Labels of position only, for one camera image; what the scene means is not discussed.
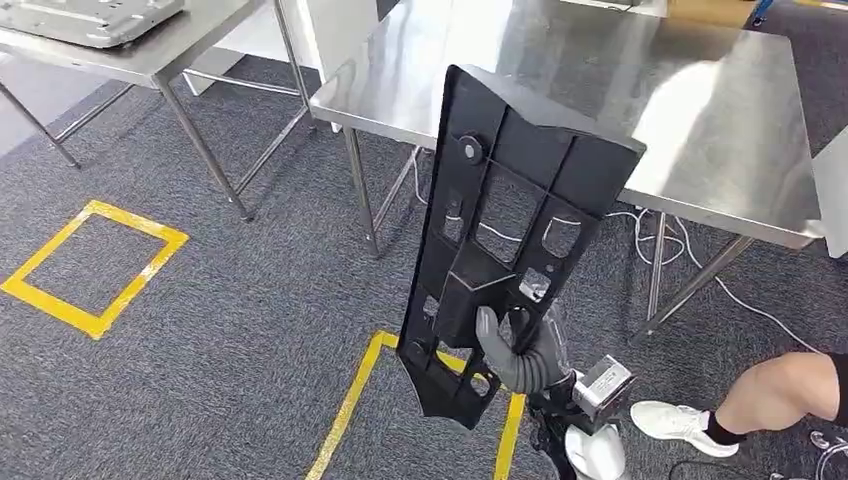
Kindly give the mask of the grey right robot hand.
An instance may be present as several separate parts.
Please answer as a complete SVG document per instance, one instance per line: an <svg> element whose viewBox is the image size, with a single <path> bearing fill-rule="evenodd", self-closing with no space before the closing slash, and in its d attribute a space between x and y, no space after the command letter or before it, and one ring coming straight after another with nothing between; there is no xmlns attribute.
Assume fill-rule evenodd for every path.
<svg viewBox="0 0 848 480"><path fill-rule="evenodd" d="M496 312L481 306L475 332L487 365L512 392L535 394L576 378L570 364L562 302L555 301L541 320L537 337L520 354L501 336Z"/></svg>

